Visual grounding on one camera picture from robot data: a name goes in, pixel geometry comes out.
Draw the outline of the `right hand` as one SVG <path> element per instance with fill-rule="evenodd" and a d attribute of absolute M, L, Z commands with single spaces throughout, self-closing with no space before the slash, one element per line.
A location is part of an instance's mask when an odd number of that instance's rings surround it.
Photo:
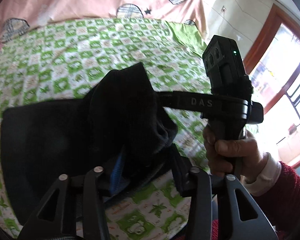
<path fill-rule="evenodd" d="M 248 183 L 253 183 L 267 164 L 268 154 L 259 151 L 257 141 L 249 131 L 242 140 L 217 140 L 210 126 L 206 126 L 203 138 L 208 166 L 215 176 L 230 173 L 237 167 L 234 161 L 240 160 L 239 174 Z"/>

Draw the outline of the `red sleeve forearm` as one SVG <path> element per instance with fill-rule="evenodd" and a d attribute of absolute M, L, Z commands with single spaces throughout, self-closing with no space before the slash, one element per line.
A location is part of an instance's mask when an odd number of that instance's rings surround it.
<path fill-rule="evenodd" d="M 278 232 L 288 237 L 300 229 L 300 176 L 271 155 L 255 182 L 243 185 Z"/>

